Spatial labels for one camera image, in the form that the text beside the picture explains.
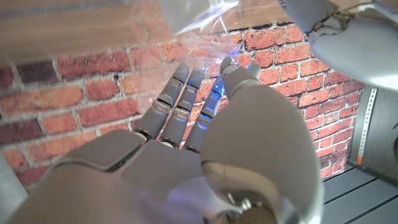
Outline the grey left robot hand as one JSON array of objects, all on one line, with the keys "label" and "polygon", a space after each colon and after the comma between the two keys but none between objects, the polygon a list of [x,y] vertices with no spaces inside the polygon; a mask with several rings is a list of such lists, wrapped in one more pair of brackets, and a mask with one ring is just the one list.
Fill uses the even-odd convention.
[{"label": "grey left robot hand", "polygon": [[397,89],[397,1],[280,0],[317,59],[355,80]]}]

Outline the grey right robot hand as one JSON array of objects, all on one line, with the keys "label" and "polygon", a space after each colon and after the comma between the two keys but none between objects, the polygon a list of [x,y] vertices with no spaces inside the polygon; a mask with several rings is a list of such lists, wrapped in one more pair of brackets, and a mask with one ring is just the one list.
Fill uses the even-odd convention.
[{"label": "grey right robot hand", "polygon": [[64,155],[9,223],[320,223],[307,125],[259,75],[225,58],[185,135],[201,71],[181,64],[135,130]]}]

